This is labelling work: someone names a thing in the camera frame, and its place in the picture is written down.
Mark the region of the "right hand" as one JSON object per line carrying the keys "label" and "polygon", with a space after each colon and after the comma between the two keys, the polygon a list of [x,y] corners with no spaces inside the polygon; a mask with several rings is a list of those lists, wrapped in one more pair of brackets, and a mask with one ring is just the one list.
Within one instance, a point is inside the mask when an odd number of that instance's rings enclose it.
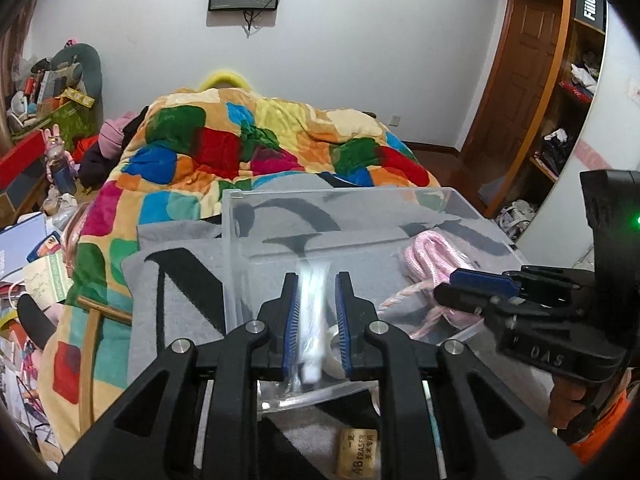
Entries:
{"label": "right hand", "polygon": [[550,424],[556,429],[566,429],[574,418],[585,411],[586,393],[587,387],[580,382],[554,376],[548,407]]}

